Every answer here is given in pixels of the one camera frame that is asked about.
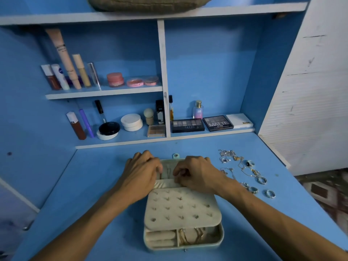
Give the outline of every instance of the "blue table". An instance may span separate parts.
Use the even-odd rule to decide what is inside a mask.
[[[253,132],[77,150],[58,184],[38,214],[13,261],[28,260],[49,241],[59,235],[87,211],[98,197],[111,187],[123,171],[127,158],[137,151],[150,150],[161,159],[201,155],[210,157],[217,168],[235,169],[239,182],[246,181],[259,188],[272,189],[276,198],[261,192],[259,198],[294,218],[328,240],[348,249],[348,238],[289,173],[277,157]],[[255,162],[267,178],[265,186],[244,175],[237,161],[222,164],[218,149],[233,149],[238,156]],[[143,242],[146,198],[131,205],[107,227],[87,260],[280,260],[244,217],[227,201],[217,198],[222,212],[225,238],[215,250],[163,251],[150,253]]]

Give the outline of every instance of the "shelf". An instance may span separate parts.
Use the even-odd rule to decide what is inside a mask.
[[[86,148],[101,148],[106,146],[115,146],[115,145],[129,145],[129,144],[141,144],[141,143],[151,143],[151,142],[160,142],[160,141],[170,141],[170,140],[180,140],[180,139],[189,139],[189,138],[198,138],[198,137],[207,137],[207,136],[217,136],[217,135],[231,135],[239,134],[244,132],[254,132],[254,127],[249,128],[240,128],[240,129],[229,129],[216,132],[209,132],[207,128],[205,131],[201,132],[190,132],[190,133],[177,133],[172,134],[172,137],[147,137],[148,126],[144,123],[143,127],[135,132],[128,132],[123,129],[118,135],[107,141],[99,140],[97,137],[89,138],[87,136],[86,140],[80,140],[80,144],[76,146],[76,149],[86,149]]]
[[[162,84],[155,86],[146,86],[131,88],[127,85],[122,85],[116,88],[111,88],[107,85],[103,85],[100,88],[92,86],[91,88],[83,87],[80,90],[71,88],[68,91],[59,90],[51,91],[49,94],[46,94],[48,100],[56,99],[67,99],[67,98],[81,98],[81,97],[93,97],[93,96],[106,96],[106,95],[117,95],[117,94],[132,94],[132,93],[143,93],[143,92],[162,92]]]
[[[0,25],[33,25],[33,24],[61,24],[78,22],[102,22],[102,21],[123,21],[141,19],[170,19],[185,17],[205,17],[205,16],[230,16],[230,15],[251,15],[263,13],[281,12],[302,12],[307,8],[308,2],[300,3],[276,3],[260,4],[249,6],[228,6],[228,7],[209,7],[197,8],[191,11],[175,14],[145,14],[145,13],[64,13],[64,14],[45,14],[27,16],[2,16]]]

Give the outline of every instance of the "black eyeshadow palette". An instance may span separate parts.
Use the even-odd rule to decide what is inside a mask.
[[[173,121],[172,133],[198,132],[204,130],[204,124],[200,118]]]
[[[233,125],[223,116],[212,116],[203,118],[205,125],[210,132],[233,128]]]

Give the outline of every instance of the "vertical shelf divider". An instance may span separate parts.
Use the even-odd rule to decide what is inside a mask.
[[[159,54],[161,57],[161,73],[162,73],[162,86],[163,86],[163,100],[164,100],[164,115],[166,121],[166,136],[171,137],[171,124],[169,114],[169,93],[168,93],[168,76],[167,76],[167,56],[166,56],[166,38],[164,32],[164,20],[157,20],[158,26],[158,41],[159,41]]]

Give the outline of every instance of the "olive fabric bag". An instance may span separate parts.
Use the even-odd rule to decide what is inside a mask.
[[[178,13],[195,9],[211,0],[88,0],[99,11]]]

